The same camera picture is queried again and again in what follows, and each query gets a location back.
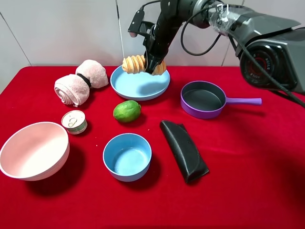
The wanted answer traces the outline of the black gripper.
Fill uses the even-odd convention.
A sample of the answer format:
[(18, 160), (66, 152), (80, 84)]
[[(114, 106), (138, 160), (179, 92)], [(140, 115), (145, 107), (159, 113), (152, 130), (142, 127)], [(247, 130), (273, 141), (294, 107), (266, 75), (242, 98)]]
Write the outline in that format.
[(169, 51), (169, 47), (175, 38), (178, 27), (166, 22), (157, 22), (150, 31), (150, 37), (144, 42), (145, 69), (149, 74), (163, 74), (163, 59)]

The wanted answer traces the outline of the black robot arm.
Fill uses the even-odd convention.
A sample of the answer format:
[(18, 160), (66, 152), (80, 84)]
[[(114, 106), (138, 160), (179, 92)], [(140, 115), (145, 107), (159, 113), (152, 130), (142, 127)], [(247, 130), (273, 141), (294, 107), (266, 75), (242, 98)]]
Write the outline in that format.
[(191, 24), (212, 27), (219, 36), (229, 37), (249, 84), (271, 91), (305, 92), (305, 30), (299, 22), (220, 0), (162, 0), (160, 7), (156, 23), (143, 20), (143, 9), (137, 12), (147, 73), (163, 61), (177, 32)]

